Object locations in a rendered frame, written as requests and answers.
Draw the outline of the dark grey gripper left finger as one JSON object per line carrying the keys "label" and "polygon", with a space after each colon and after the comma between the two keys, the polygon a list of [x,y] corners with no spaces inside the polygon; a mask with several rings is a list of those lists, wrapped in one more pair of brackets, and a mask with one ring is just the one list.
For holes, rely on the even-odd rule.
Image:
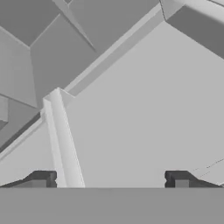
{"label": "dark grey gripper left finger", "polygon": [[27,177],[10,182],[5,185],[0,185],[0,188],[10,187],[22,187],[22,188],[45,188],[51,187],[56,188],[57,183],[57,172],[56,171],[33,171]]}

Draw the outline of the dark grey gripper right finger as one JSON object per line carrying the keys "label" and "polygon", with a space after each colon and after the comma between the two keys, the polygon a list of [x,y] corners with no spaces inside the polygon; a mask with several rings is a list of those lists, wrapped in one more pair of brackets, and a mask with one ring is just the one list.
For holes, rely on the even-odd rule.
{"label": "dark grey gripper right finger", "polygon": [[165,187],[213,187],[222,188],[222,185],[216,185],[193,176],[189,171],[166,171],[164,173],[166,179]]}

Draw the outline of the narrow pale grey fridge door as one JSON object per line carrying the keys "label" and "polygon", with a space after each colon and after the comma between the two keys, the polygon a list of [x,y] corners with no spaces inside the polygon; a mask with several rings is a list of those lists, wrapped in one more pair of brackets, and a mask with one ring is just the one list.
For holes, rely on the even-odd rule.
{"label": "narrow pale grey fridge door", "polygon": [[0,186],[23,179],[34,171],[54,170],[48,128],[40,113],[12,139],[0,152]]}

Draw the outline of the wide pale grey fridge door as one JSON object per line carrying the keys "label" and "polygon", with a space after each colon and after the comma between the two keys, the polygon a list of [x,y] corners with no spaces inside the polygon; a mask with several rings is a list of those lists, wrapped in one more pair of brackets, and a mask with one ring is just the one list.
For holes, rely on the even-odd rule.
{"label": "wide pale grey fridge door", "polygon": [[161,187],[168,170],[224,183],[224,60],[167,24],[149,29],[67,109],[88,187]]}

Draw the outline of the grey cupboard run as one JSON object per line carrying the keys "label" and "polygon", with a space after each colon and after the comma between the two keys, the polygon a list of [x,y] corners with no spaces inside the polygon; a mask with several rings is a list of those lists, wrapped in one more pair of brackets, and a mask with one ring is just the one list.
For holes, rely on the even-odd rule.
{"label": "grey cupboard run", "polygon": [[39,119],[42,99],[65,88],[159,0],[64,0],[80,34],[53,0],[0,0],[0,152]]}

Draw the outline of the dark grey cupboard block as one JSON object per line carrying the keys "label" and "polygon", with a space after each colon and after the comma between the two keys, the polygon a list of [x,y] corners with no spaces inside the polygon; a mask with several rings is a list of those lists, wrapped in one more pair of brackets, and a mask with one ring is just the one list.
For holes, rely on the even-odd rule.
{"label": "dark grey cupboard block", "polygon": [[224,59],[224,5],[214,0],[159,0],[164,20]]}

